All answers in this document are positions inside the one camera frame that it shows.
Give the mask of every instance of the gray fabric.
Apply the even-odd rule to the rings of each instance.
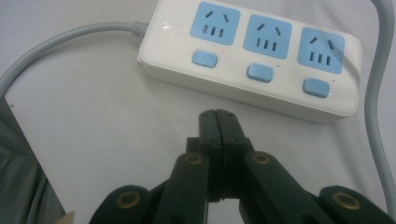
[[[0,224],[50,224],[64,210],[6,100],[0,100]]]

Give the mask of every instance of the white plastic casing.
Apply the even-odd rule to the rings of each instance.
[[[151,77],[317,123],[334,122],[356,111],[361,72],[361,43],[356,37],[259,11],[205,1],[240,12],[233,43],[230,46],[222,45],[191,35],[191,27],[201,2],[203,1],[160,1],[138,59]],[[286,59],[244,49],[251,15],[274,18],[292,25]],[[344,63],[340,74],[298,63],[300,40],[305,27],[340,35],[345,39]],[[196,50],[215,54],[218,57],[216,66],[208,68],[193,63],[191,59]],[[247,70],[252,63],[271,67],[274,71],[272,80],[264,83],[249,78]],[[328,83],[330,92],[327,97],[305,93],[303,83],[308,78]]]

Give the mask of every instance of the gray cable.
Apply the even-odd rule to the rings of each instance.
[[[382,145],[378,127],[378,94],[387,65],[394,31],[394,9],[391,0],[371,0],[375,5],[379,20],[379,35],[375,57],[370,72],[365,104],[364,117],[366,131],[370,142],[376,170],[385,194],[389,216],[396,220],[396,186],[389,168],[387,156]]]
[[[63,43],[78,38],[83,35],[103,32],[103,31],[127,31],[133,35],[143,37],[146,33],[148,25],[143,22],[135,21],[128,22],[103,22],[79,27],[74,30],[67,31],[63,34],[57,35],[44,43],[36,46],[22,55],[8,70],[0,77],[0,99],[4,97],[8,87],[12,81],[26,68],[29,64],[40,58],[49,50],[56,48]]]

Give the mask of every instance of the brass screw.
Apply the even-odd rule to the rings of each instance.
[[[253,160],[259,164],[266,164],[268,162],[270,162],[270,159],[262,154],[256,154],[253,156]]]
[[[361,203],[356,198],[341,191],[335,192],[332,199],[349,210],[358,210],[361,207]]]
[[[196,165],[202,162],[202,158],[197,155],[189,155],[186,157],[186,162],[192,165]]]
[[[119,208],[130,208],[139,204],[140,202],[140,194],[136,191],[127,191],[120,194],[117,198],[117,206]]]

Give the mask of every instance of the black mechanical arm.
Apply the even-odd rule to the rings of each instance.
[[[240,200],[246,224],[395,224],[354,190],[305,191],[275,157],[254,150],[235,114],[208,110],[199,125],[167,181],[114,190],[91,224],[204,224],[208,203],[223,199]]]

